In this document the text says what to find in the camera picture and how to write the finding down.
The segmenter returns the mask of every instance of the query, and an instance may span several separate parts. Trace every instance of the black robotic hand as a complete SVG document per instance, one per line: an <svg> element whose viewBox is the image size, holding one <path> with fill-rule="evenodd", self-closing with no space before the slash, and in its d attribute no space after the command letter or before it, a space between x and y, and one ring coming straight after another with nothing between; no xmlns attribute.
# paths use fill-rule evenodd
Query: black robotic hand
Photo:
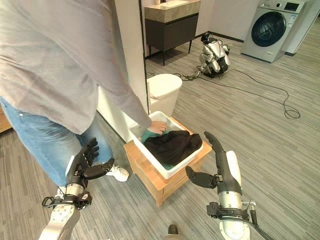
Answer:
<svg viewBox="0 0 320 240"><path fill-rule="evenodd" d="M74 161L80 163L83 168L91 167L94 162L94 159L97 156L99 156L98 150L98 142L97 139L94 137L74 157Z"/></svg>
<svg viewBox="0 0 320 240"><path fill-rule="evenodd" d="M110 171L115 162L113 158L104 164L92 166L94 159L99 155L98 150L99 147L96 138L92 138L89 143L80 150L74 157L66 175L67 185L79 184L86 188L88 180L102 177Z"/></svg>

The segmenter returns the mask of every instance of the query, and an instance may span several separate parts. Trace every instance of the person's hand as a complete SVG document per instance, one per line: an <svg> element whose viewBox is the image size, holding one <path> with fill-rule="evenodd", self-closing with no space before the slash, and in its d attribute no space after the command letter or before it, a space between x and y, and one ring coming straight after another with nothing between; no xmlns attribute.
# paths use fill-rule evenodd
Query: person's hand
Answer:
<svg viewBox="0 0 320 240"><path fill-rule="evenodd" d="M148 128L148 131L156 134L163 134L165 130L166 124L163 121L152 121L151 126Z"/></svg>

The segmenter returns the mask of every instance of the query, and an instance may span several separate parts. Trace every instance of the laundry basket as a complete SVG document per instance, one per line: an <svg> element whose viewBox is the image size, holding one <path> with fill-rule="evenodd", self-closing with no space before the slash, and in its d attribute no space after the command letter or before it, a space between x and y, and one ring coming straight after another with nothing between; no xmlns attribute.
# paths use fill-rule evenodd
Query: laundry basket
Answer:
<svg viewBox="0 0 320 240"><path fill-rule="evenodd" d="M155 111L149 115L149 117L152 119L152 121L162 121L166 123L165 131L180 131L185 130L181 126L179 126L177 123L172 121L168 116L166 116L161 111ZM139 126L138 124L134 124L129 128L130 132L132 133L133 141L135 145L140 149L140 151L143 153L143 155L150 161L150 163L158 170L158 172L165 178L169 179L174 174L179 172L181 169L183 169L188 163L190 163L195 156L202 150L203 145L201 147L194 151L190 156L179 162L176 166L173 168L166 170L161 163L153 156L153 154L144 146L144 144L141 142L141 136L144 134L144 132L147 130L146 128L143 128Z"/></svg>

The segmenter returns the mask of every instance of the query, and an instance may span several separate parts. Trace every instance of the white sneaker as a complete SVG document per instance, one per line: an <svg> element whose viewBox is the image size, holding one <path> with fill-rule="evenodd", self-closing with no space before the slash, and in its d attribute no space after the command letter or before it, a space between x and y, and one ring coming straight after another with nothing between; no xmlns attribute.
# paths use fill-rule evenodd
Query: white sneaker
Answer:
<svg viewBox="0 0 320 240"><path fill-rule="evenodd" d="M114 176L119 182L125 182L128 180L129 172L120 166L113 165L106 175Z"/></svg>
<svg viewBox="0 0 320 240"><path fill-rule="evenodd" d="M56 198L56 199L62 199L65 194L66 194L66 188L65 188L64 186L60 186L60 187L58 187L58 189L56 190L56 195L54 196L54 198Z"/></svg>

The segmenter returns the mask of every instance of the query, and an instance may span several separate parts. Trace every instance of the small robot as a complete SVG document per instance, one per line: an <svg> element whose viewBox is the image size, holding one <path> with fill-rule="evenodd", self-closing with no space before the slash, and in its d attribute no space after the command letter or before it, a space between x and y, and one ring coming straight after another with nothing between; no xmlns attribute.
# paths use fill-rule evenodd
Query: small robot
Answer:
<svg viewBox="0 0 320 240"><path fill-rule="evenodd" d="M202 35L201 42L204 46L200 54L201 66L197 66L196 77L203 73L207 77L214 78L217 74L224 73L230 66L228 45L214 38L209 32Z"/></svg>

